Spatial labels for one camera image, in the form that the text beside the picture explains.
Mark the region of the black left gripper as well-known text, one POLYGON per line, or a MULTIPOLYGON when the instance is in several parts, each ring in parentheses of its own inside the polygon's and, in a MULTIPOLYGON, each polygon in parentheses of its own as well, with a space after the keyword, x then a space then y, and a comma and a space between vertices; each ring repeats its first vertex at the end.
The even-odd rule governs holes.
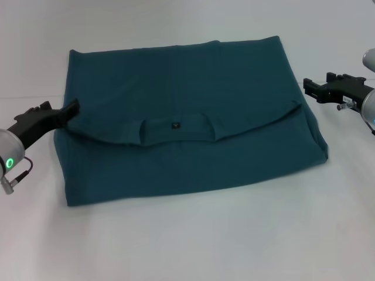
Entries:
POLYGON ((78 99, 61 109, 53 109, 50 102, 46 101, 14 117, 16 123, 8 131, 20 140, 26 150, 46 133, 67 126, 79 111, 78 99))

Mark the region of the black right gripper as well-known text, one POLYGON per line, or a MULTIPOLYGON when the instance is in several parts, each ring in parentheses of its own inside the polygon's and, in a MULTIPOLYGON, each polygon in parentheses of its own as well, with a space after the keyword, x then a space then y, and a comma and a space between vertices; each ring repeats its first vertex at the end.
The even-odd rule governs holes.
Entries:
POLYGON ((348 74, 326 73, 327 84, 318 85, 312 80, 305 78, 303 88, 306 95, 314 98, 316 102, 344 104, 355 102, 354 111, 360 112, 362 103, 367 95, 373 90, 364 84, 364 77, 354 77, 348 74))

